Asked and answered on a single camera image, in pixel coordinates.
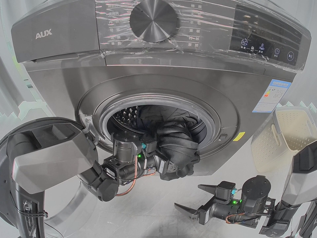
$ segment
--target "control panel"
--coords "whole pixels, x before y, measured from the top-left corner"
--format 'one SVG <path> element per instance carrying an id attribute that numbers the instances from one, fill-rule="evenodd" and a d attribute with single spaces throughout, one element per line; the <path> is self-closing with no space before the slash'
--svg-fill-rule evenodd
<path id="1" fill-rule="evenodd" d="M 95 2 L 100 49 L 105 55 L 158 48 L 296 66 L 302 39 L 300 28 L 295 29 L 295 24 L 247 1 Z"/>
<path id="2" fill-rule="evenodd" d="M 302 34 L 262 12 L 237 5 L 230 49 L 295 65 Z"/>

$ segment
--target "white laundry basket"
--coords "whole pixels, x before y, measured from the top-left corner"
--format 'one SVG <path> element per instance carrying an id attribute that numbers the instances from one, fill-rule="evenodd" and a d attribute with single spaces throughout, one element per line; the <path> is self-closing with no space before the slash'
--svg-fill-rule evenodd
<path id="1" fill-rule="evenodd" d="M 256 169 L 269 172 L 290 164 L 292 157 L 317 140 L 315 121 L 305 107 L 280 107 L 273 112 L 251 150 Z"/>

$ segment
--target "dark fabric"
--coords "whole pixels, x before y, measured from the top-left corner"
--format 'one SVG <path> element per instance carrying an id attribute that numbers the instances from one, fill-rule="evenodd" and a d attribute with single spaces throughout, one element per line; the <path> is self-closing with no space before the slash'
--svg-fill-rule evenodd
<path id="1" fill-rule="evenodd" d="M 163 122 L 178 121 L 186 124 L 190 129 L 197 124 L 197 116 L 188 111 L 161 105 L 140 106 L 137 127 L 141 130 L 155 131 Z"/>
<path id="2" fill-rule="evenodd" d="M 177 179 L 193 174 L 193 165 L 200 157 L 196 154 L 198 143 L 194 142 L 184 122 L 169 121 L 157 129 L 157 151 L 172 161 L 176 172 L 166 174 L 168 179 Z"/>

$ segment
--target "blue connector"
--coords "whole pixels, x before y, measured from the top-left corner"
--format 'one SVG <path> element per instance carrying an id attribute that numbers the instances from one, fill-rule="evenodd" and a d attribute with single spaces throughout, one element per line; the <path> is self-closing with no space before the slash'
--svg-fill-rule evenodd
<path id="1" fill-rule="evenodd" d="M 232 190 L 231 194 L 232 194 L 232 195 L 235 195 L 235 194 L 237 194 L 237 192 L 238 192 L 238 190 L 237 190 L 236 188 L 234 188 L 234 189 Z"/>

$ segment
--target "washing machine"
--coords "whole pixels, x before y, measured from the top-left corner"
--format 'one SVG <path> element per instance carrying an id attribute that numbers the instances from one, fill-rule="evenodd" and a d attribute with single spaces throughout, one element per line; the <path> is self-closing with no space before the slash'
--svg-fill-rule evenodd
<path id="1" fill-rule="evenodd" d="M 11 30 L 18 62 L 58 117 L 111 134 L 145 106 L 183 110 L 194 176 L 217 171 L 303 71 L 311 35 L 269 0 L 48 0 Z"/>

